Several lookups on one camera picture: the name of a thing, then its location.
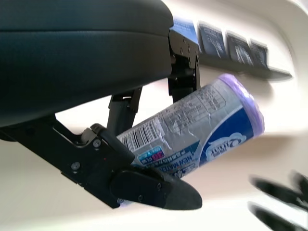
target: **white wall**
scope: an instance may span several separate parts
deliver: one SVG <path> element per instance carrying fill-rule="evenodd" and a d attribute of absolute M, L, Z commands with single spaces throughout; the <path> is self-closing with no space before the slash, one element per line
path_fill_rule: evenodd
<path fill-rule="evenodd" d="M 204 200 L 203 208 L 192 212 L 170 212 L 137 204 L 111 210 L 21 145 L 0 141 L 0 230 L 93 231 L 108 227 L 134 227 L 136 230 L 199 227 L 210 231 L 267 230 L 248 212 L 247 201 L 250 200 L 305 224 L 306 217 L 302 213 L 263 196 L 248 182 L 250 174 L 257 174 L 288 183 L 291 169 L 308 175 L 305 164 L 308 161 L 305 155 L 308 126 L 298 94 L 307 86 L 300 81 L 303 76 L 295 75 L 289 44 L 284 36 L 275 24 L 258 14 L 223 2 L 193 0 L 188 4 L 184 0 L 165 0 L 165 3 L 174 15 L 191 18 L 195 22 L 206 21 L 223 30 L 229 29 L 267 44 L 269 64 L 288 70 L 295 76 L 283 82 L 237 76 L 260 105 L 265 116 L 266 135 L 247 142 L 184 178 L 200 192 Z M 202 85 L 221 73 L 202 67 Z M 81 105 L 59 113 L 57 118 L 76 132 L 93 123 L 106 126 L 109 100 L 106 97 Z M 167 94 L 166 80 L 145 86 L 135 123 L 170 104 L 172 99 Z"/>

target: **black object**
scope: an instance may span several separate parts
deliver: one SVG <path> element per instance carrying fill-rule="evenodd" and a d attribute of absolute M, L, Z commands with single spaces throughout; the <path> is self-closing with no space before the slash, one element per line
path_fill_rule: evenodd
<path fill-rule="evenodd" d="M 230 59 L 220 59 L 208 54 L 200 54 L 200 65 L 210 66 L 235 73 L 248 73 L 257 78 L 270 80 L 284 80 L 291 78 L 291 74 L 278 69 L 267 69 L 260 66 L 251 66 Z"/>
<path fill-rule="evenodd" d="M 203 51 L 219 58 L 228 58 L 222 32 L 206 25 L 199 25 Z"/>
<path fill-rule="evenodd" d="M 280 200 L 289 206 L 300 208 L 308 212 L 308 180 L 301 174 L 293 177 L 295 190 L 289 189 L 283 185 L 272 181 L 253 178 L 252 184 L 259 190 L 265 192 L 271 197 Z M 293 224 L 276 214 L 258 206 L 251 206 L 253 214 L 273 231 L 307 231 L 306 229 Z"/>
<path fill-rule="evenodd" d="M 254 58 L 254 64 L 268 68 L 268 48 L 254 41 L 250 41 L 249 47 Z"/>
<path fill-rule="evenodd" d="M 200 88 L 198 45 L 172 25 L 159 0 L 0 1 L 0 139 L 21 143 L 112 208 L 123 199 L 200 208 L 189 184 L 131 166 L 134 154 L 116 138 L 132 126 L 143 85 L 169 78 L 174 101 Z M 107 129 L 75 135 L 54 116 L 107 95 Z"/>
<path fill-rule="evenodd" d="M 227 47 L 233 61 L 254 65 L 250 48 L 244 38 L 227 33 Z"/>

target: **brand logo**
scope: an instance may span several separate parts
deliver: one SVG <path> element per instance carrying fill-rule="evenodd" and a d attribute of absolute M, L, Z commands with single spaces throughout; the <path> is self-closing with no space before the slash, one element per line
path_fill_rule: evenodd
<path fill-rule="evenodd" d="M 205 152 L 207 161 L 213 160 L 216 157 L 231 150 L 232 148 L 239 146 L 245 140 L 246 136 L 243 136 L 241 133 L 236 132 L 229 137 L 222 137 L 213 142 L 209 142 L 208 144 L 210 146 Z"/>

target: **blue label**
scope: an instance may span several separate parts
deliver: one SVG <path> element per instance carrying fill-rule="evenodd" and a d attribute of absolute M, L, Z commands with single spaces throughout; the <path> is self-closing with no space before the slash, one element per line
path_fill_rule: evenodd
<path fill-rule="evenodd" d="M 171 28 L 171 30 L 176 31 L 181 35 L 185 36 L 186 38 L 188 38 L 189 40 L 195 42 L 196 44 L 199 44 L 193 22 L 174 19 L 174 25 Z"/>
<path fill-rule="evenodd" d="M 159 160 L 153 164 L 151 167 L 158 167 L 162 172 L 174 172 L 180 169 L 188 167 L 192 161 L 198 160 L 199 157 L 195 156 L 195 152 L 200 141 L 184 148 L 165 159 Z"/>
<path fill-rule="evenodd" d="M 250 120 L 242 108 L 213 132 L 202 150 L 199 165 L 215 159 L 253 136 Z"/>
<path fill-rule="evenodd" d="M 157 161 L 161 158 L 165 157 L 163 150 L 161 147 L 155 147 L 141 155 L 138 156 L 138 160 L 143 164 L 147 165 L 154 161 Z"/>

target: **black metal bracket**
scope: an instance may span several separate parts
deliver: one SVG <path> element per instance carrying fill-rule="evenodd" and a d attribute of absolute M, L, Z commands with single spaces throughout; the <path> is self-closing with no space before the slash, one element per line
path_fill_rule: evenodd
<path fill-rule="evenodd" d="M 169 47 L 172 73 L 168 78 L 173 102 L 200 89 L 199 46 L 180 33 L 170 30 Z"/>
<path fill-rule="evenodd" d="M 138 112 L 141 91 L 142 87 L 111 97 L 107 128 L 115 136 L 132 127 Z"/>
<path fill-rule="evenodd" d="M 134 154 L 99 124 L 75 135 L 50 116 L 0 128 L 0 133 L 48 161 L 112 208 L 119 207 L 122 199 L 164 208 L 173 189 L 163 173 L 131 166 Z"/>

